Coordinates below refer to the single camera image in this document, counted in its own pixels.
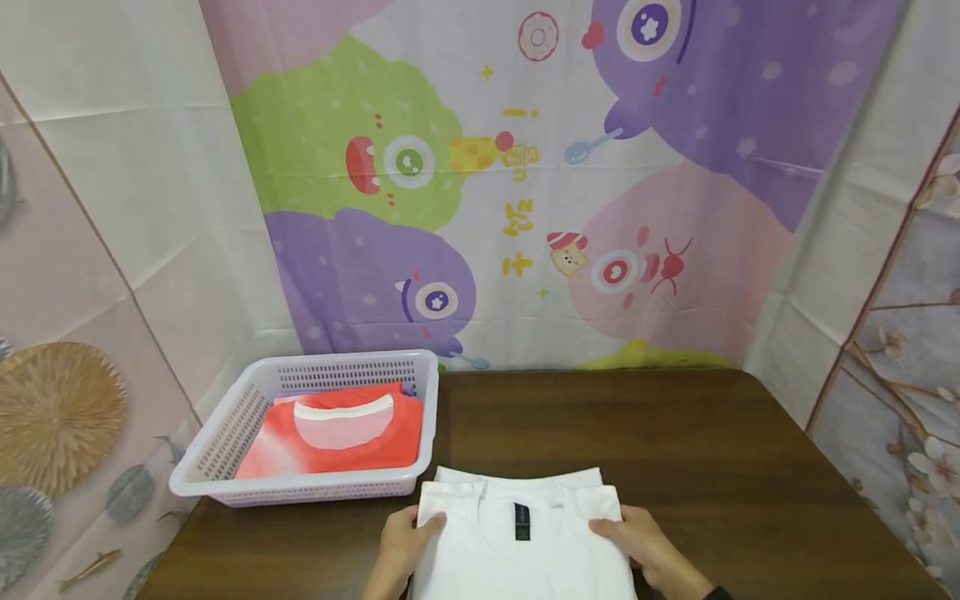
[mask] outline orange shirt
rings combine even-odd
[[[374,403],[386,408],[346,418],[327,412],[362,412]],[[314,420],[314,413],[321,417]],[[278,398],[267,409],[234,479],[409,467],[419,454],[422,414],[423,404],[401,394],[399,383]],[[379,433],[366,435],[371,431]],[[362,442],[339,449],[322,447],[325,440],[351,436]]]

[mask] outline laundry basket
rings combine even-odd
[[[284,391],[337,390],[402,381],[423,402],[420,452],[410,467],[234,480],[264,413]],[[208,495],[240,508],[408,495],[433,455],[437,431],[437,355],[429,350],[266,358],[247,367],[170,475],[178,496]]]

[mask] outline human hand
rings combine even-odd
[[[406,588],[407,580],[426,546],[446,525],[446,515],[433,515],[430,520],[416,527],[417,506],[408,506],[387,517],[380,533],[380,553],[362,600],[395,600]]]
[[[629,555],[652,588],[667,600],[703,600],[713,591],[713,584],[670,543],[649,512],[634,506],[621,506],[620,511],[622,521],[598,518],[590,529]]]

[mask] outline folded white t-shirt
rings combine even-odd
[[[603,485],[600,467],[586,468],[572,473],[564,473],[563,475],[554,475],[552,477],[539,477],[537,479],[505,479],[503,477],[490,477],[489,475],[468,473],[455,468],[437,467],[437,474],[433,480],[442,483],[473,483],[486,481],[492,486],[507,490],[540,490],[556,486],[593,488]]]
[[[414,573],[411,600],[636,600],[627,556],[588,527],[620,519],[613,486],[424,482],[418,526],[436,513],[446,526]]]

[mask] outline wooden table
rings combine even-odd
[[[742,372],[445,374],[434,462],[503,477],[599,466],[741,600],[946,598]],[[139,597],[353,600],[384,518],[416,498],[242,510],[204,498]]]

